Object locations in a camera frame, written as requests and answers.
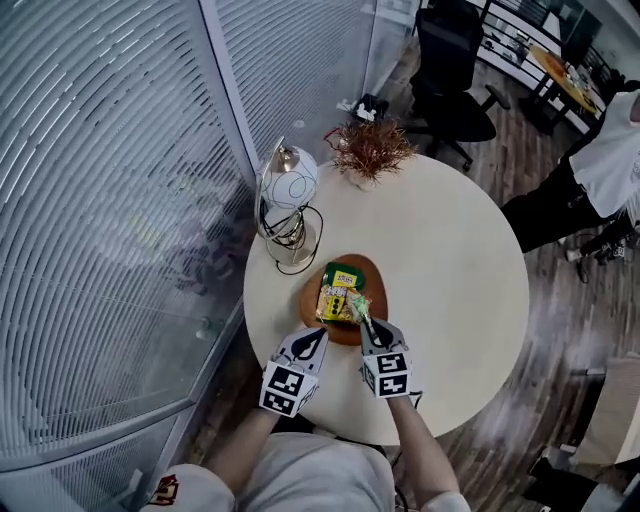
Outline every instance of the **wooden tray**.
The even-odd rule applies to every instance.
[[[332,261],[334,263],[350,265],[362,271],[365,278],[362,293],[372,301],[369,310],[371,316],[388,320],[387,294],[384,290],[382,276],[375,263],[361,254],[345,254]],[[343,323],[325,324],[316,319],[316,306],[318,305],[318,294],[320,293],[322,276],[324,276],[324,268],[323,266],[313,274],[300,291],[300,319],[307,327],[325,327],[329,333],[329,340],[334,343],[341,345],[360,345],[359,325]]]

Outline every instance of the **white shirt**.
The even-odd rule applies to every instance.
[[[366,446],[312,434],[273,434],[242,495],[236,498],[200,466],[170,468],[143,512],[392,512],[391,466]],[[449,492],[421,512],[470,512]]]
[[[626,208],[640,220],[640,123],[631,121],[638,93],[618,93],[598,136],[569,158],[576,182],[600,217]]]

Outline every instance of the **green snack package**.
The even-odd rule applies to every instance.
[[[361,318],[354,317],[347,305],[347,294],[358,294],[364,288],[364,274],[360,269],[329,263],[322,277],[318,296],[316,318],[321,322],[347,322],[358,324]]]

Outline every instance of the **black office chair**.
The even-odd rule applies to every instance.
[[[413,115],[428,126],[405,126],[407,133],[427,133],[433,142],[427,156],[435,158],[440,142],[465,159],[464,170],[473,159],[458,142],[481,142],[496,136],[487,110],[496,102],[506,110],[509,101],[491,85],[482,104],[466,91],[471,87],[476,54],[484,32],[476,8],[466,0],[441,0],[433,8],[416,14],[420,40],[420,69],[411,78]]]

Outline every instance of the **desk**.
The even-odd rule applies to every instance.
[[[553,133],[553,129],[558,122],[564,118],[565,114],[571,108],[572,103],[589,114],[597,115],[598,109],[591,95],[569,80],[562,61],[539,46],[531,45],[529,50],[531,55],[545,70],[544,77],[540,80],[531,95],[520,101],[524,113],[536,128],[543,133]],[[542,92],[543,87],[549,79],[553,80],[552,84],[546,93],[540,96],[540,92]],[[553,101],[557,96],[560,96],[564,107],[551,119],[545,118],[544,114],[541,113],[542,108],[546,102]]]
[[[467,421],[509,376],[529,313],[522,252],[498,207],[458,171],[424,156],[372,192],[325,164],[312,204],[324,234],[309,269],[281,275],[259,238],[249,254],[244,307],[260,363],[303,327],[297,300],[307,279],[342,254],[360,253],[378,266],[389,321],[409,345],[412,389],[424,391],[420,414],[436,436]],[[362,382],[360,364],[359,347],[330,343],[320,389],[302,414],[347,439],[397,444],[387,404]]]

